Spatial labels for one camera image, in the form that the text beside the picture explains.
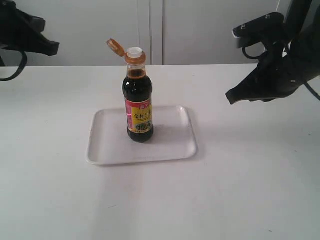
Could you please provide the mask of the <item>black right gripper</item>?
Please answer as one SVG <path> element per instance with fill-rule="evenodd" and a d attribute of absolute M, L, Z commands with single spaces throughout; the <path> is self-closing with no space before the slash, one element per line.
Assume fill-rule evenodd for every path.
<path fill-rule="evenodd" d="M 268 66 L 259 64 L 236 87 L 230 89 L 226 98 L 231 105 L 240 101 L 270 102 L 283 99 L 300 86 L 312 93 L 313 88 L 308 83 L 313 66 L 313 47 L 311 43 L 295 40 L 284 48 L 286 56 Z"/>

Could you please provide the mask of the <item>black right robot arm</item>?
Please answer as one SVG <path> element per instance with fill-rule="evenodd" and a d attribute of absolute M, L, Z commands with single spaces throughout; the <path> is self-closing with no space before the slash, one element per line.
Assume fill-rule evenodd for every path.
<path fill-rule="evenodd" d="M 320 32 L 314 25 L 289 38 L 282 20 L 260 17 L 234 28 L 232 33 L 243 55 L 256 59 L 258 65 L 225 94 L 231 105 L 287 98 L 300 86 L 320 97 L 308 84 L 320 75 Z M 256 57 L 248 55 L 246 49 L 257 43 L 263 44 L 265 52 Z"/>

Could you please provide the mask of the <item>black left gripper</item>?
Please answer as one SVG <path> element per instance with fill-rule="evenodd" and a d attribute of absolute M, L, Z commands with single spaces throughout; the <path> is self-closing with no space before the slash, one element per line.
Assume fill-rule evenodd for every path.
<path fill-rule="evenodd" d="M 38 53 L 46 56 L 58 54 L 60 43 L 42 35 L 46 21 L 17 9 L 12 0 L 0 2 L 0 47 L 6 50 Z"/>

